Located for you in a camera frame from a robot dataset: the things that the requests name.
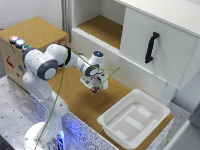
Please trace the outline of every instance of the black handle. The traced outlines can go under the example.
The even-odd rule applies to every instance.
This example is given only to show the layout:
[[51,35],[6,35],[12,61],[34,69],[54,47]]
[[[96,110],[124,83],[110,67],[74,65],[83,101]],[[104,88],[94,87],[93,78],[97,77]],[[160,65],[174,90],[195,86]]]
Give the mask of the black handle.
[[153,50],[153,46],[154,46],[154,40],[157,39],[160,35],[156,32],[153,32],[153,36],[151,37],[150,41],[149,41],[149,45],[148,45],[148,49],[147,49],[147,53],[146,53],[146,57],[145,57],[145,63],[148,64],[149,62],[151,62],[153,60],[153,57],[151,57],[151,53]]

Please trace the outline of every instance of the white wall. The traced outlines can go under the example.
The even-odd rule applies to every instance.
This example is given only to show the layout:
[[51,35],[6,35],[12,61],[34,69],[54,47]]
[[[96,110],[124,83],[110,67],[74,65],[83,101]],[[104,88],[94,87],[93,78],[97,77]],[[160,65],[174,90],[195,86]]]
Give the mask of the white wall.
[[195,109],[200,102],[200,71],[183,89],[177,91],[173,102],[189,112]]
[[61,0],[0,0],[0,28],[39,16],[62,28]]

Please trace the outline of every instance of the white drawer panel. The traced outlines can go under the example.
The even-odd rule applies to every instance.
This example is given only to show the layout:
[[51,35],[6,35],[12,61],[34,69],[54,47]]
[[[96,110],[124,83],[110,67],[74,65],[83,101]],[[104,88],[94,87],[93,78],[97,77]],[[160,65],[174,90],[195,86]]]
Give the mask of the white drawer panel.
[[[153,32],[160,37],[154,41],[153,60],[146,64]],[[179,86],[197,41],[196,36],[127,8],[120,54]]]

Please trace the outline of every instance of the cardboard box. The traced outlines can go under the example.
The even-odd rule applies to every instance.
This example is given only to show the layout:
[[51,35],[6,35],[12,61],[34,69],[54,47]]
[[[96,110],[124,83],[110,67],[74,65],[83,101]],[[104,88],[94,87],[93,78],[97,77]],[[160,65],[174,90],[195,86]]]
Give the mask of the cardboard box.
[[23,74],[26,73],[22,60],[22,50],[9,43],[9,38],[17,35],[26,44],[42,52],[50,44],[69,46],[69,35],[40,17],[36,17],[0,31],[0,49],[6,74],[25,90]]

